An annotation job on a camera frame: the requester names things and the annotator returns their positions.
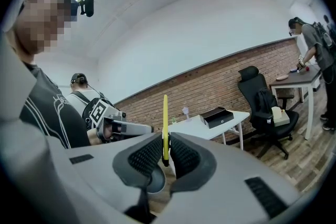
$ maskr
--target chair backrest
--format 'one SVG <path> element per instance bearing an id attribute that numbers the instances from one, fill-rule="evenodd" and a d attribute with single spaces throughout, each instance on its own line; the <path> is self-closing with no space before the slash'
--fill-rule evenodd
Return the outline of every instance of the chair backrest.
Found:
<path id="1" fill-rule="evenodd" d="M 249 103 L 253 115 L 257 111 L 256 94 L 261 88 L 267 87 L 265 77 L 254 66 L 244 68 L 238 72 L 242 77 L 242 80 L 238 82 L 238 88 Z"/>

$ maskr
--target hand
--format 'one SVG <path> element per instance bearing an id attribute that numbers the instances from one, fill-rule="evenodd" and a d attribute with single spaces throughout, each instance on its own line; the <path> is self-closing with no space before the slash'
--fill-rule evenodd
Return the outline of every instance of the hand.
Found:
<path id="1" fill-rule="evenodd" d="M 121 126 L 118 127 L 118 132 L 121 132 Z M 112 124 L 104 125 L 103 135 L 106 140 L 111 140 L 112 142 L 122 140 L 122 136 L 120 134 L 113 134 Z"/>
<path id="2" fill-rule="evenodd" d="M 301 70 L 301 69 L 304 68 L 306 65 L 305 65 L 302 61 L 299 61 L 298 64 L 297 64 L 296 66 L 297 66 L 297 68 L 298 68 L 299 70 Z"/>

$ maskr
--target black box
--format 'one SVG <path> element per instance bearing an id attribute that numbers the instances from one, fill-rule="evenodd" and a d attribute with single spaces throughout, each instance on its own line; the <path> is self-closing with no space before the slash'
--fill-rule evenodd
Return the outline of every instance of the black box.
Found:
<path id="1" fill-rule="evenodd" d="M 225 108 L 221 107 L 212 109 L 201 114 L 200 116 L 203 123 L 210 129 L 234 119 L 232 112 L 227 111 Z"/>

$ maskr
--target white table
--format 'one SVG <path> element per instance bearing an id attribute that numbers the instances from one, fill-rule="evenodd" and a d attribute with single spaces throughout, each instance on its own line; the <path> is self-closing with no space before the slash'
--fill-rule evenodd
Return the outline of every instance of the white table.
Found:
<path id="1" fill-rule="evenodd" d="M 276 89 L 279 88 L 301 88 L 300 99 L 303 102 L 303 88 L 308 88 L 308 123 L 306 135 L 304 138 L 308 140 L 310 138 L 311 128 L 313 124 L 313 114 L 314 114 L 314 99 L 313 99 L 313 88 L 316 80 L 320 77 L 320 68 L 317 65 L 310 65 L 309 71 L 301 71 L 300 73 L 289 73 L 289 77 L 285 80 L 275 81 L 270 84 L 273 95 L 277 98 Z"/>
<path id="2" fill-rule="evenodd" d="M 210 140 L 219 135 L 223 135 L 223 142 L 225 141 L 225 132 L 229 131 L 239 135 L 240 149 L 243 150 L 243 132 L 242 121 L 250 116 L 248 112 L 231 111 L 234 114 L 234 119 L 225 122 L 219 126 L 209 129 L 202 121 L 199 115 L 192 117 L 190 121 L 181 121 L 168 126 L 169 132 L 183 133 L 197 136 L 203 139 Z"/>

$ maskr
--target table leg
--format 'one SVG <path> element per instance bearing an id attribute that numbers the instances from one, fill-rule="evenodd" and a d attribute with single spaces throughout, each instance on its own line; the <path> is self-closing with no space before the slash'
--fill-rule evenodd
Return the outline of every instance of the table leg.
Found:
<path id="1" fill-rule="evenodd" d="M 277 99 L 277 102 L 278 102 L 278 96 L 277 96 L 277 91 L 274 87 L 271 87 L 272 89 L 272 94 L 275 96 L 275 98 Z"/>
<path id="2" fill-rule="evenodd" d="M 225 141 L 225 133 L 223 133 L 223 143 L 224 143 L 224 145 L 226 145 L 226 141 Z"/>
<path id="3" fill-rule="evenodd" d="M 239 124 L 238 124 L 238 130 L 239 130 L 239 141 L 240 141 L 240 149 L 241 150 L 244 150 L 244 148 L 243 148 L 243 131 L 242 131 L 242 125 L 241 125 L 242 123 L 241 122 L 239 122 Z"/>
<path id="4" fill-rule="evenodd" d="M 301 103 L 305 101 L 305 95 L 303 94 L 303 87 L 300 88 L 300 101 Z"/>
<path id="5" fill-rule="evenodd" d="M 313 97 L 313 86 L 308 86 L 308 123 L 306 135 L 304 136 L 306 140 L 310 138 L 311 127 L 313 124 L 313 114 L 314 114 L 314 97 Z"/>

